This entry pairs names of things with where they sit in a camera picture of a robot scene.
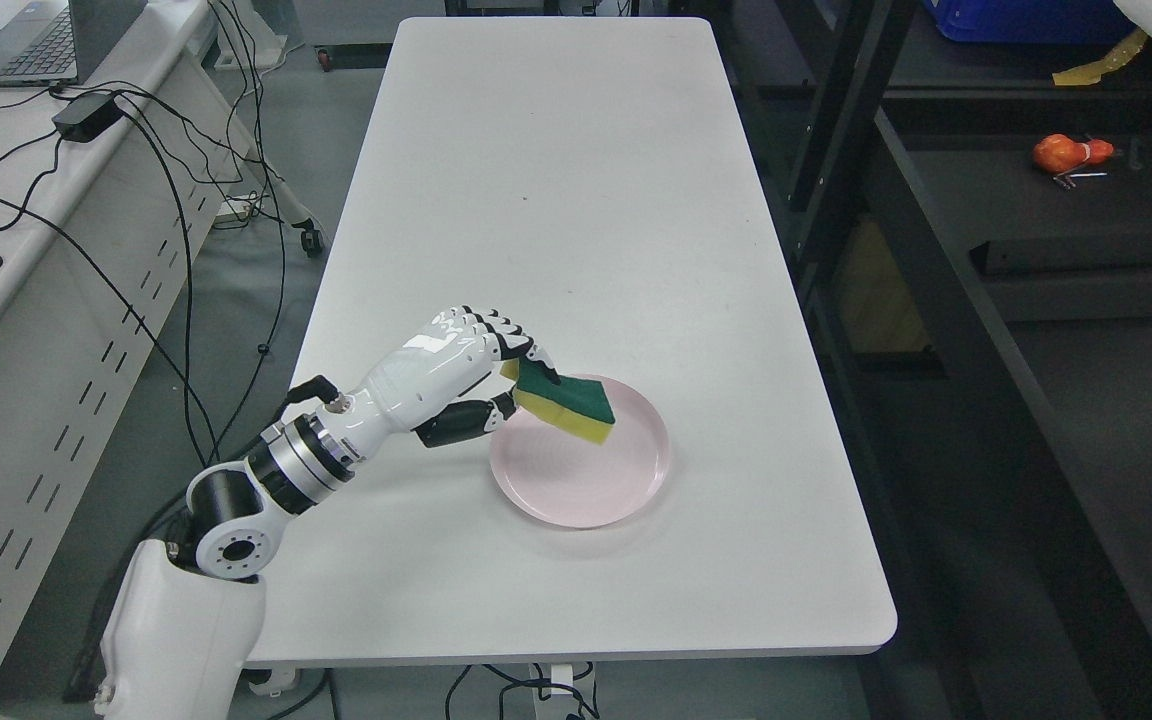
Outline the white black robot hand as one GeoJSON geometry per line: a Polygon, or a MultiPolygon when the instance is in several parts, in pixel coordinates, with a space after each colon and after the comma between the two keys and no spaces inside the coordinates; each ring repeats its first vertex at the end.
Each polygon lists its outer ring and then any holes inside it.
{"type": "Polygon", "coordinates": [[[463,400],[506,361],[531,363],[554,386],[562,382],[547,351],[520,324],[497,310],[450,306],[314,418],[355,457],[374,455],[387,437],[410,430],[429,447],[475,439],[515,414],[511,393],[463,400]]]}

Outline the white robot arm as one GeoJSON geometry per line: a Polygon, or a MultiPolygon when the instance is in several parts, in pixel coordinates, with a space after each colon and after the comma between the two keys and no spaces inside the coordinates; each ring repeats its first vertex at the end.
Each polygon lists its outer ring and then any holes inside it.
{"type": "Polygon", "coordinates": [[[264,623],[262,570],[297,516],[353,479],[391,434],[365,387],[294,387],[317,406],[274,420],[243,454],[196,475],[179,524],[132,550],[100,641],[101,719],[223,719],[264,623]]]}

